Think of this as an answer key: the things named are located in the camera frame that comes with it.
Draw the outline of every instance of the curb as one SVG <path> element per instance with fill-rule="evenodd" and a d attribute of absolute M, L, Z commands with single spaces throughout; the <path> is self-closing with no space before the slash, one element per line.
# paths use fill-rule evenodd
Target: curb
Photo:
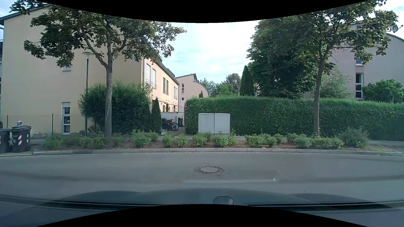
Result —
<path fill-rule="evenodd" d="M 37 156 L 60 154 L 105 154 L 105 153 L 181 153 L 181 152 L 267 152 L 267 153 L 328 153 L 328 154 L 360 154 L 374 156 L 404 156 L 401 152 L 346 151 L 320 149 L 279 149 L 279 148 L 161 148 L 161 149 L 111 149 L 111 150 L 78 150 L 78 151 L 34 151 L 27 153 L 6 153 L 0 157 Z"/>

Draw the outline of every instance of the street lamp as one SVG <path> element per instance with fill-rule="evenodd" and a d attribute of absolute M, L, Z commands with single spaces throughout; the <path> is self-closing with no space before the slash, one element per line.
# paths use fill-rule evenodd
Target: street lamp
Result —
<path fill-rule="evenodd" d="M 88 57 L 91 55 L 94 55 L 92 52 L 88 52 L 88 51 L 84 51 L 83 54 L 86 56 L 87 58 L 87 73 L 86 73 L 86 99 L 85 102 L 87 102 L 87 90 L 88 90 Z M 84 135 L 87 136 L 87 107 L 86 107 L 86 121 L 84 122 Z"/>

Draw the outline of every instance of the sky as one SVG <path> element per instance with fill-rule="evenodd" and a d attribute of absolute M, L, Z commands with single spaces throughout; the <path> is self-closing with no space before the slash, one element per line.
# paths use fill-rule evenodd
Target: sky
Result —
<path fill-rule="evenodd" d="M 9 14 L 13 0 L 0 1 L 0 17 Z M 393 10 L 398 15 L 397 25 L 404 24 L 404 1 L 388 0 L 381 10 Z M 183 27 L 186 33 L 179 34 L 170 42 L 174 52 L 163 58 L 163 64 L 175 76 L 196 73 L 199 80 L 206 78 L 217 83 L 232 73 L 242 74 L 244 65 L 249 62 L 247 49 L 251 43 L 258 21 L 232 23 L 172 23 Z M 404 38 L 404 27 L 394 35 Z"/>

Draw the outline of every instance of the building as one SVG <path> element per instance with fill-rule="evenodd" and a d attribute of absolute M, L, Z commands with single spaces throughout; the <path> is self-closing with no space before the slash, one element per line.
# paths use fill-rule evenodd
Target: building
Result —
<path fill-rule="evenodd" d="M 360 59 L 354 59 L 354 53 L 349 49 L 336 50 L 330 62 L 336 64 L 345 75 L 349 76 L 346 87 L 352 93 L 352 98 L 363 100 L 362 87 L 380 80 L 395 79 L 404 85 L 404 40 L 398 36 L 386 33 L 391 39 L 385 55 L 375 55 L 363 65 Z"/>
<path fill-rule="evenodd" d="M 199 83 L 196 74 L 189 74 L 185 76 L 176 77 L 180 83 L 180 100 L 179 100 L 179 113 L 184 112 L 184 105 L 187 99 L 192 97 L 199 97 L 202 92 L 203 97 L 208 97 L 208 90 L 206 87 Z"/>
<path fill-rule="evenodd" d="M 24 40 L 35 42 L 41 38 L 43 28 L 30 27 L 30 23 L 32 17 L 41 15 L 44 10 L 34 10 L 30 15 L 13 13 L 0 18 L 5 43 L 0 120 L 4 127 L 14 126 L 22 120 L 24 125 L 32 126 L 34 134 L 79 132 L 84 130 L 85 122 L 77 103 L 86 87 L 87 56 L 82 54 L 84 50 L 74 50 L 71 67 L 59 68 L 56 58 L 41 60 L 23 48 Z M 105 83 L 105 77 L 105 68 L 94 56 L 89 56 L 88 86 Z M 125 84 L 151 83 L 150 98 L 159 99 L 161 110 L 176 111 L 178 108 L 179 83 L 161 62 L 153 63 L 147 59 L 125 61 L 119 56 L 114 60 L 113 80 Z"/>

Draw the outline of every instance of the green hedge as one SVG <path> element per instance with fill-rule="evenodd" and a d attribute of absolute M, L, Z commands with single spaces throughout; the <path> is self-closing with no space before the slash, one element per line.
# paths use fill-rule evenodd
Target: green hedge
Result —
<path fill-rule="evenodd" d="M 192 98 L 185 103 L 186 133 L 198 132 L 198 113 L 230 114 L 237 135 L 313 132 L 312 99 L 262 97 Z M 344 99 L 320 100 L 322 136 L 363 127 L 371 139 L 404 141 L 404 104 Z"/>

